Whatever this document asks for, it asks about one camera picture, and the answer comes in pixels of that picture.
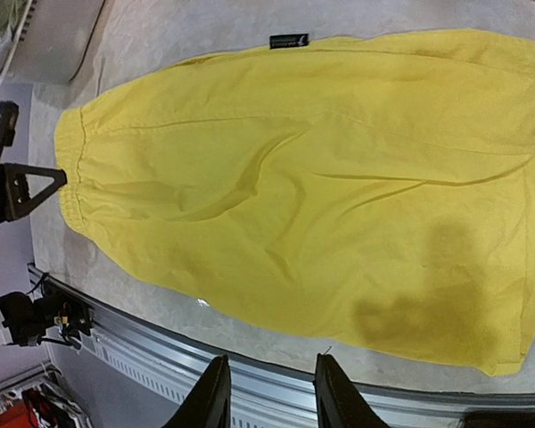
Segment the yellow shorts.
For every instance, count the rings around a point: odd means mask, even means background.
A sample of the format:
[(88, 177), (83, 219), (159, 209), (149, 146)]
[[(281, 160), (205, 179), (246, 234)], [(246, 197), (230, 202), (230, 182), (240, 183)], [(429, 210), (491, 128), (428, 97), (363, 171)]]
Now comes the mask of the yellow shorts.
[(55, 130), (62, 215), (246, 323), (518, 372), (535, 336), (535, 41), (477, 29), (214, 53)]

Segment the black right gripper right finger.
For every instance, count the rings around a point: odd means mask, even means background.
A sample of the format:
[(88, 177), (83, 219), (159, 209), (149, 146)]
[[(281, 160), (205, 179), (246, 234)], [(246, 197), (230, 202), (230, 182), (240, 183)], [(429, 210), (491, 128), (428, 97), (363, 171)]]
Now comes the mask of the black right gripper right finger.
[(314, 379), (319, 428), (388, 428), (330, 354), (318, 354)]

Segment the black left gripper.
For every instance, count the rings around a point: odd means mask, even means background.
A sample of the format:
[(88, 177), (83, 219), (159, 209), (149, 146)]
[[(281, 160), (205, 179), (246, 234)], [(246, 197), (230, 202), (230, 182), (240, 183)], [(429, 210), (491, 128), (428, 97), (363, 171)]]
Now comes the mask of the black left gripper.
[[(49, 184), (32, 195), (28, 177), (49, 179)], [(23, 164), (0, 164), (0, 224), (30, 215), (39, 205), (67, 184), (62, 169), (49, 169)]]

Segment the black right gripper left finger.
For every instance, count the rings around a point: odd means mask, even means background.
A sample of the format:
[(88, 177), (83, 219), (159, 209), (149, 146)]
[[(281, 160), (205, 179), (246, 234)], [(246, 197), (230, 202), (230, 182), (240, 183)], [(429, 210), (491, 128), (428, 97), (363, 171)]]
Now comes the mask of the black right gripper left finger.
[(167, 428), (219, 428), (231, 426), (231, 374), (228, 356), (211, 360), (190, 390)]

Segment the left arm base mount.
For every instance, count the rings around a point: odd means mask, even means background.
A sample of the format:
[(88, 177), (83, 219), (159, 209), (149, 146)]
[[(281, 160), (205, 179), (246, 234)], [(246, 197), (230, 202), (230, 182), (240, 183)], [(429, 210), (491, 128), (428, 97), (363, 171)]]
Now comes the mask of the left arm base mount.
[(26, 293), (0, 297), (0, 332), (7, 346), (35, 347), (52, 343), (79, 350), (90, 337), (89, 307), (66, 292), (51, 292), (32, 300)]

